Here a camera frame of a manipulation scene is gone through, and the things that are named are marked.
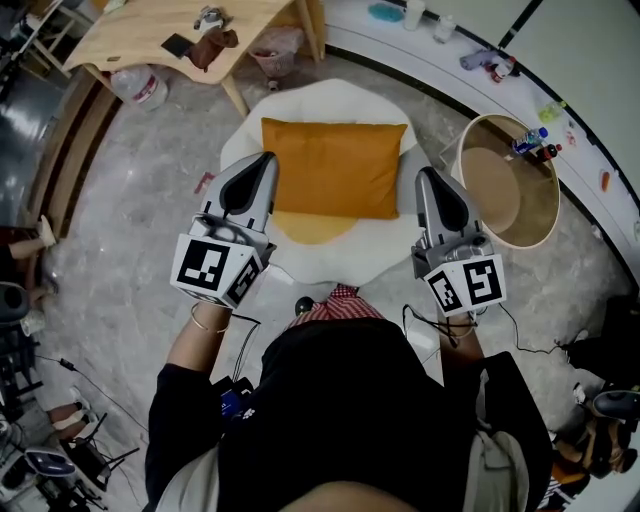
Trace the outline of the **black square wallet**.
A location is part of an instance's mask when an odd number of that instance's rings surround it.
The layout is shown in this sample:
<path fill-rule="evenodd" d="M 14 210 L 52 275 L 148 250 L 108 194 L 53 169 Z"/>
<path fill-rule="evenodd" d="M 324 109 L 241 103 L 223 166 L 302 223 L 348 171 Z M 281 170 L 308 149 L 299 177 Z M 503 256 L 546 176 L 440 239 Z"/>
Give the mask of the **black square wallet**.
<path fill-rule="evenodd" d="M 190 40 L 174 33 L 161 44 L 161 47 L 174 57 L 181 59 L 189 54 L 193 45 L 194 43 Z"/>

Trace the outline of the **white cup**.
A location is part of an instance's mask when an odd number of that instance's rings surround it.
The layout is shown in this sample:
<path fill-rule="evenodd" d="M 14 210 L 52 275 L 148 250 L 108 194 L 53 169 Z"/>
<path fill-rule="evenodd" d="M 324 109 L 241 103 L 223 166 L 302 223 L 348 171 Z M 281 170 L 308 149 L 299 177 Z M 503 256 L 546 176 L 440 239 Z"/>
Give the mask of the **white cup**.
<path fill-rule="evenodd" d="M 424 0 L 406 0 L 403 26 L 408 31 L 415 31 L 426 9 Z"/>

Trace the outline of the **grey and white toy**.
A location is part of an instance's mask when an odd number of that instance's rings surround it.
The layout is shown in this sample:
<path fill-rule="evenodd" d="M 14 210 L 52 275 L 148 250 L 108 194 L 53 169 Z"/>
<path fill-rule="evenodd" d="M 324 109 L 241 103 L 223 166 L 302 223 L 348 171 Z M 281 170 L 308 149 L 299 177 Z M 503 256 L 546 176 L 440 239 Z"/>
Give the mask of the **grey and white toy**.
<path fill-rule="evenodd" d="M 205 6 L 194 22 L 194 29 L 204 34 L 210 29 L 225 29 L 232 20 L 222 7 Z"/>

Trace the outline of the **clear plastic cup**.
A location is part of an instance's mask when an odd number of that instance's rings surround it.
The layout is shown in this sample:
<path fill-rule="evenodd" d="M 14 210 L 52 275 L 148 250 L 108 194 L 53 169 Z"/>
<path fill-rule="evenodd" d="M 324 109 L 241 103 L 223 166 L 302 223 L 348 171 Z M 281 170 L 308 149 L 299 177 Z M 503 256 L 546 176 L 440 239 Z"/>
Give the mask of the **clear plastic cup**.
<path fill-rule="evenodd" d="M 24 335 L 30 337 L 46 327 L 46 316 L 42 311 L 32 309 L 20 320 L 20 327 Z"/>

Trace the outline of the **wooden step platform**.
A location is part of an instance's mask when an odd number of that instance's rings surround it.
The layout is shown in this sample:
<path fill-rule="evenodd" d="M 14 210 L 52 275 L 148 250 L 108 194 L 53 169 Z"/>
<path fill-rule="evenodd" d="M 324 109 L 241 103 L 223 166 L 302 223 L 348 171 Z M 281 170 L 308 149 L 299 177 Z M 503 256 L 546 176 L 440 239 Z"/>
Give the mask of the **wooden step platform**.
<path fill-rule="evenodd" d="M 46 216 L 54 236 L 67 236 L 82 187 L 122 101 L 82 70 L 47 129 L 44 150 L 27 202 L 30 222 Z"/>

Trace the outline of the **brown plush toy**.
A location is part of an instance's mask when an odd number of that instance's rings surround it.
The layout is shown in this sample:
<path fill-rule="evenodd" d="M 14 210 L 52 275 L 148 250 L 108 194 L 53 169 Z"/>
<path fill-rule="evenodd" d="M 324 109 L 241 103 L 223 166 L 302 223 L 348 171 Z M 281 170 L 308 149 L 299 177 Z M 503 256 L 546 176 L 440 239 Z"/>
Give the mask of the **brown plush toy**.
<path fill-rule="evenodd" d="M 207 72 L 209 65 L 224 49 L 235 48 L 238 44 L 234 30 L 211 28 L 190 48 L 188 57 L 196 68 Z"/>

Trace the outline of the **red and white toy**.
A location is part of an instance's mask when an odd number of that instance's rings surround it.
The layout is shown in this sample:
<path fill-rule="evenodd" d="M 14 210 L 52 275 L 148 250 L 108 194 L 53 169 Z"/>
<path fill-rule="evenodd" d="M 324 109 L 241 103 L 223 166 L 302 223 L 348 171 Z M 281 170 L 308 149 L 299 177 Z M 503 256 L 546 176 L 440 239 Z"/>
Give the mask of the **red and white toy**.
<path fill-rule="evenodd" d="M 490 68 L 491 79 L 495 83 L 502 82 L 507 76 L 509 76 L 516 66 L 516 59 L 511 56 L 506 59 L 501 59 L 496 64 L 492 64 Z"/>

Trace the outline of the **grey and black device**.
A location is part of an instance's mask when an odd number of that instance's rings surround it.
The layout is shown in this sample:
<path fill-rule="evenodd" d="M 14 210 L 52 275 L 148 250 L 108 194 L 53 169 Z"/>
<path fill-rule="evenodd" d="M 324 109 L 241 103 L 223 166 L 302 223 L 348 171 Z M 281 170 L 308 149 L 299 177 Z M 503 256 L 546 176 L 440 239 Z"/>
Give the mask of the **grey and black device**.
<path fill-rule="evenodd" d="M 0 324 L 20 321 L 29 310 L 28 293 L 23 287 L 0 282 Z"/>

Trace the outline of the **person's left forearm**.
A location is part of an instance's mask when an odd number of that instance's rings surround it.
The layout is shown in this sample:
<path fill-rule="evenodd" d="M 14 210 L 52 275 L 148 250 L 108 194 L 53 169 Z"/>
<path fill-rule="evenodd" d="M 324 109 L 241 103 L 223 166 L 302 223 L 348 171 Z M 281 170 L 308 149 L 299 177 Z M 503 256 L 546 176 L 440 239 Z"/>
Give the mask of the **person's left forearm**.
<path fill-rule="evenodd" d="M 231 316 L 229 308 L 208 302 L 195 304 L 169 351 L 167 363 L 210 376 Z"/>

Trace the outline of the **large clear water bottle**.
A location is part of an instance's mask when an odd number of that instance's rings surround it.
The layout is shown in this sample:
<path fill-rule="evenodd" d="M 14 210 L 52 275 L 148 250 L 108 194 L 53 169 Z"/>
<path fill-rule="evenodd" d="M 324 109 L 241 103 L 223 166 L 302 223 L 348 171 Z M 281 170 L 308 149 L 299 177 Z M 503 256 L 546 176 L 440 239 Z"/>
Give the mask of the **large clear water bottle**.
<path fill-rule="evenodd" d="M 110 83 L 122 100 L 146 112 L 164 104 L 168 96 L 166 82 L 146 64 L 113 72 Z"/>

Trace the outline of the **white curved ledge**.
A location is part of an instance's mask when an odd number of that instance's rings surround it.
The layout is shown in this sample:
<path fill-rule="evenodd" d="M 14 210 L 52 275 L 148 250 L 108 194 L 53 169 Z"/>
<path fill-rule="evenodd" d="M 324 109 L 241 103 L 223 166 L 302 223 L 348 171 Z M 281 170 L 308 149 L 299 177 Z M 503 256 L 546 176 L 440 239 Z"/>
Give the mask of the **white curved ledge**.
<path fill-rule="evenodd" d="M 540 126 L 539 109 L 552 98 L 535 77 L 521 74 L 500 83 L 481 68 L 467 71 L 459 63 L 482 43 L 457 29 L 446 44 L 433 38 L 438 17 L 425 11 L 415 31 L 403 23 L 374 19 L 368 6 L 384 2 L 403 8 L 403 0 L 324 0 L 326 43 L 364 58 L 370 66 L 428 85 L 474 115 L 508 115 L 526 126 Z M 577 146 L 565 137 L 565 124 L 575 126 Z M 578 116 L 564 111 L 549 126 L 550 139 L 563 149 L 556 158 L 561 183 L 586 208 L 602 236 L 640 285 L 640 200 L 612 157 L 589 139 Z M 600 171 L 611 173 L 608 191 L 599 186 Z"/>

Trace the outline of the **orange pillow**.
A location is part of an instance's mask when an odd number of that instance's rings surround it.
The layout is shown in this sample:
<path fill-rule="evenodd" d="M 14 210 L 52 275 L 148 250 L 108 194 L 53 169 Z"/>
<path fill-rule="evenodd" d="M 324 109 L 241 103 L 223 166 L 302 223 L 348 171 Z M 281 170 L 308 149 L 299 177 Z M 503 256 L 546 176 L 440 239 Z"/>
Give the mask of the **orange pillow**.
<path fill-rule="evenodd" d="M 406 124 L 261 120 L 279 166 L 275 209 L 333 217 L 398 217 L 396 180 Z"/>

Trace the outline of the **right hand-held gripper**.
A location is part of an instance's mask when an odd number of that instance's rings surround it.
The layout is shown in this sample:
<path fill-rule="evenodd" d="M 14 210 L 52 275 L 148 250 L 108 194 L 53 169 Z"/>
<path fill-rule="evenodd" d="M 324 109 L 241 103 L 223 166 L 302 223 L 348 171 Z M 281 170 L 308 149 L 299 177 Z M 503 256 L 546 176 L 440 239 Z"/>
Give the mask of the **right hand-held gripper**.
<path fill-rule="evenodd" d="M 418 223 L 428 248 L 411 248 L 415 278 L 426 283 L 440 312 L 450 317 L 506 299 L 502 258 L 481 232 L 478 211 L 451 175 L 423 167 L 415 179 Z"/>

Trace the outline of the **person's right forearm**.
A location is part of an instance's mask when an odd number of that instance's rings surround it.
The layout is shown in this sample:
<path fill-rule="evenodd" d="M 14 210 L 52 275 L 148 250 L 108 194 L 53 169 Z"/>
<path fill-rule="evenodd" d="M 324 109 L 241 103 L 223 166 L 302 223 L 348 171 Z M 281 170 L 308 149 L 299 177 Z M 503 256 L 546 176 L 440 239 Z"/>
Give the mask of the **person's right forearm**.
<path fill-rule="evenodd" d="M 468 313 L 438 314 L 440 359 L 445 387 L 453 387 L 470 365 L 484 358 L 477 325 Z"/>

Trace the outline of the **round wooden basket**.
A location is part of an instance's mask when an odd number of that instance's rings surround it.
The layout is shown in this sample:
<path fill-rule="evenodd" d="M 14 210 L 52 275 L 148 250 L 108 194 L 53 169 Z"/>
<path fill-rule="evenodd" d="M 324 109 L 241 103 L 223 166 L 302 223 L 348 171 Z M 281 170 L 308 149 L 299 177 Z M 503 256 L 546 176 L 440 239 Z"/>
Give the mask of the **round wooden basket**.
<path fill-rule="evenodd" d="M 560 212 L 553 164 L 537 150 L 518 155 L 511 144 L 529 128 L 502 114 L 473 119 L 440 153 L 446 170 L 466 189 L 483 227 L 512 249 L 530 249 L 552 234 Z"/>

